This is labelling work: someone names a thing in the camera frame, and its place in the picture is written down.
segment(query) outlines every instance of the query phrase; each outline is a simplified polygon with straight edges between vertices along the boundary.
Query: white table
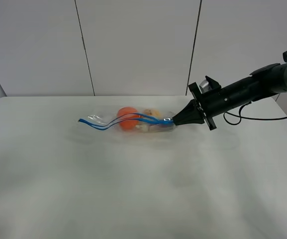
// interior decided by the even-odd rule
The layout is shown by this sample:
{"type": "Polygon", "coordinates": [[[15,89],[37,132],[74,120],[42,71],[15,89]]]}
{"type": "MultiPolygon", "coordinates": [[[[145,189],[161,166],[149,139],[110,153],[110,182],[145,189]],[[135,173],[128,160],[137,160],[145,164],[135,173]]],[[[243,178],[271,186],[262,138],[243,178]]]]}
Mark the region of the white table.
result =
{"type": "MultiPolygon", "coordinates": [[[[189,100],[0,99],[0,239],[287,238],[287,120],[154,134],[77,123],[98,107],[189,100]]],[[[265,99],[244,115],[284,113],[265,99]]]]}

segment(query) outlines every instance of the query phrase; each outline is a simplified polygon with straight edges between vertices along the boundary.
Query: clear plastic bag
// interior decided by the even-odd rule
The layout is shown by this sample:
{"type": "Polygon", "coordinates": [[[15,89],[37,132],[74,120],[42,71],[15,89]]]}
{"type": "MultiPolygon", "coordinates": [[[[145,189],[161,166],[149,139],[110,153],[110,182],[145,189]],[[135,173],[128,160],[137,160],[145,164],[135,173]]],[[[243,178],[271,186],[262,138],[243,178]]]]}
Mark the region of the clear plastic bag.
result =
{"type": "Polygon", "coordinates": [[[172,112],[161,112],[151,108],[123,107],[105,112],[94,112],[79,122],[97,130],[115,130],[127,132],[164,132],[175,129],[172,112]]]}

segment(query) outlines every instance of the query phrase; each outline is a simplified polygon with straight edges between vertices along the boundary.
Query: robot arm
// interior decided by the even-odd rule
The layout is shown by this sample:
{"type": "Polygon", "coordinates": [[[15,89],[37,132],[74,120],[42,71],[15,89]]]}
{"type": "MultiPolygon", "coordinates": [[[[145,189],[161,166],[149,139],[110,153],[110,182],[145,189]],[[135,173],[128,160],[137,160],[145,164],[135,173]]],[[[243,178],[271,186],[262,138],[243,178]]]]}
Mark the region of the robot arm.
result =
{"type": "Polygon", "coordinates": [[[175,125],[206,122],[213,130],[216,125],[213,117],[238,106],[255,102],[278,93],[287,92],[287,52],[283,53],[285,64],[272,64],[251,73],[224,88],[206,76],[200,84],[189,85],[194,99],[173,117],[175,125]]]}

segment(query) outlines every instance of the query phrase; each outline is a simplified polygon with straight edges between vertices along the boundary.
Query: orange ball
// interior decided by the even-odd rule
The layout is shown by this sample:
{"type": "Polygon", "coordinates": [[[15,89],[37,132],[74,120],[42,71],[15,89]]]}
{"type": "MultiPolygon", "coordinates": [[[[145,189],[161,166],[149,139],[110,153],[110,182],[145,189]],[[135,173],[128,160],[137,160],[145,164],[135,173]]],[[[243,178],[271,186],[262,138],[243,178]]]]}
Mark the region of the orange ball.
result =
{"type": "MultiPolygon", "coordinates": [[[[130,113],[138,113],[138,111],[133,107],[124,107],[118,111],[117,116],[120,117],[120,116],[124,116],[124,115],[130,114],[130,113]]],[[[120,118],[120,120],[135,119],[135,118],[139,118],[139,117],[140,116],[138,116],[138,115],[126,115],[126,116],[120,118]]],[[[120,122],[119,125],[124,131],[127,131],[127,130],[133,129],[138,123],[139,123],[139,121],[137,121],[137,120],[126,120],[124,122],[120,122]]]]}

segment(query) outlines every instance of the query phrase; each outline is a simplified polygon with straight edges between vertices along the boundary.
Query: table surface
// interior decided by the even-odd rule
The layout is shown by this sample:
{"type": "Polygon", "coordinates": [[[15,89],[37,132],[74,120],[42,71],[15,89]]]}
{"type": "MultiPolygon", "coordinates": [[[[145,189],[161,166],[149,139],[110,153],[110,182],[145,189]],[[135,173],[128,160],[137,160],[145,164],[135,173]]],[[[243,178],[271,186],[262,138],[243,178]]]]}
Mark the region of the table surface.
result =
{"type": "MultiPolygon", "coordinates": [[[[97,131],[111,107],[190,97],[0,99],[0,239],[287,238],[287,120],[97,131]]],[[[272,99],[244,115],[283,117],[272,99]]]]}

